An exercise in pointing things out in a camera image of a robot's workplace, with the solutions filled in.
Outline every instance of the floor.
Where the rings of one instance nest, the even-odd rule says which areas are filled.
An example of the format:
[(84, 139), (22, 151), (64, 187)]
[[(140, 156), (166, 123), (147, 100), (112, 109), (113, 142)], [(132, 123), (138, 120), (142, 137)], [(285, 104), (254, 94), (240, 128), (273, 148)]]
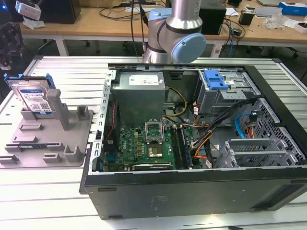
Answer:
[[(96, 53), (94, 41), (90, 41), (91, 46), (87, 47), (85, 41), (67, 41), (67, 47), (71, 56), (134, 56), (135, 51), (132, 42), (127, 43), (127, 49), (124, 50), (122, 42), (100, 42), (101, 50)], [(58, 56), (59, 52), (57, 46), (51, 43), (46, 47), (42, 53), (38, 52), (38, 49), (43, 45), (43, 40), (26, 39), (24, 41), (25, 47), (23, 48), (23, 58), (25, 67), (31, 62), (35, 55), (41, 54), (45, 56)], [(138, 54), (142, 54), (142, 44), (136, 43)], [(202, 57), (210, 57), (212, 45), (207, 45)], [(225, 52), (221, 54), (221, 57), (228, 58), (230, 47), (226, 47)], [(261, 56), (261, 48), (258, 46), (239, 46), (233, 49), (235, 53), (232, 55), (234, 58), (264, 58)], [(307, 49), (298, 49), (298, 57), (293, 58), (293, 52), (284, 47), (275, 47), (271, 50), (270, 58), (279, 58), (299, 79), (303, 77), (307, 71)], [(307, 85), (307, 74), (303, 79), (303, 83)], [(0, 103), (7, 95), (9, 89), (3, 78), (0, 78)]]

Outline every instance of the wooden table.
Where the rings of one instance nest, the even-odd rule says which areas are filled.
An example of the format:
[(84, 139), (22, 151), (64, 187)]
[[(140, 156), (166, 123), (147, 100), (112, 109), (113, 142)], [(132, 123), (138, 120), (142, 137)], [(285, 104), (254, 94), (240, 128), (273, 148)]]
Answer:
[[(238, 7), (238, 11), (242, 10), (245, 5), (259, 6), (258, 3), (243, 0)], [(120, 17), (129, 15), (130, 12), (114, 12), (109, 16)], [(304, 17), (290, 18), (303, 20)], [(237, 22), (239, 17), (228, 17)], [(307, 47), (307, 35), (301, 34), (292, 28), (267, 30), (263, 26), (263, 18), (254, 17), (250, 26), (244, 26), (246, 35), (241, 39), (239, 45), (249, 46), (291, 46), (291, 47)], [(135, 41), (142, 41), (141, 21), (133, 21), (133, 32)], [(57, 43), (61, 56), (68, 56), (65, 40), (94, 40), (94, 41), (132, 41), (130, 21), (119, 22), (102, 17), (98, 8), (82, 8), (81, 15), (75, 24), (57, 24), (47, 23), (45, 28), (31, 30), (21, 24), (24, 38), (38, 39), (54, 39)], [(211, 57), (218, 57), (222, 46), (228, 39), (228, 29), (224, 25), (220, 35), (206, 35), (207, 43), (214, 44)], [(147, 41), (148, 29), (144, 27), (144, 37)]]
[[(307, 0), (289, 0), (287, 2), (301, 2), (307, 3)], [(244, 7), (252, 6), (261, 6), (252, 0), (243, 0), (240, 6), (236, 9), (238, 12), (243, 10)], [(286, 15), (290, 19), (294, 19), (297, 21), (303, 21), (304, 17), (302, 16), (291, 16)], [(239, 16), (227, 16), (228, 19), (238, 23)], [(285, 46), (285, 47), (307, 47), (307, 34), (302, 34), (296, 31), (293, 28), (284, 27), (284, 29), (272, 29), (267, 30), (263, 22), (264, 18), (254, 17), (251, 25), (243, 25), (246, 34), (240, 40), (239, 45), (245, 46)], [(232, 24), (232, 27), (240, 28), (239, 26)], [(223, 25), (222, 28), (223, 34), (229, 34), (228, 28), (226, 25)]]

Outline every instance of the blue box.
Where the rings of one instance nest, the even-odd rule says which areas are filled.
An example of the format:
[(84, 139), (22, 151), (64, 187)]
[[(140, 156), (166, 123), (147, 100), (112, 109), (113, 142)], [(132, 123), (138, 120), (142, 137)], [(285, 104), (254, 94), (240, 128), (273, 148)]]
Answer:
[(278, 7), (282, 8), (282, 14), (284, 15), (307, 15), (307, 5), (304, 3), (295, 3), (294, 5), (287, 4), (286, 2), (280, 2)]

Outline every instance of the silver robot arm segment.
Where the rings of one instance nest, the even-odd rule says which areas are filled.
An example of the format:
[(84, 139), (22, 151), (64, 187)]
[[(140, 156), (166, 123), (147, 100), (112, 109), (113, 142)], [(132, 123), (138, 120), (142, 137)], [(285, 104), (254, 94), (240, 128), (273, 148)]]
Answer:
[(157, 8), (149, 13), (145, 63), (191, 63), (205, 50), (206, 40), (200, 33), (201, 0), (172, 3), (172, 8)]

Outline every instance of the motherboard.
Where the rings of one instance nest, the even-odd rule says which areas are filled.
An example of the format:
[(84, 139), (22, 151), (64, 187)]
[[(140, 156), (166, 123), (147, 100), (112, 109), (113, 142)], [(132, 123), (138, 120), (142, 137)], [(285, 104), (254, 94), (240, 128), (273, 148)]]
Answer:
[[(161, 143), (148, 142), (148, 137), (163, 137)], [(190, 143), (194, 141), (190, 127), (122, 127), (119, 149), (108, 153), (109, 170), (130, 171), (153, 169), (184, 169), (191, 165)]]

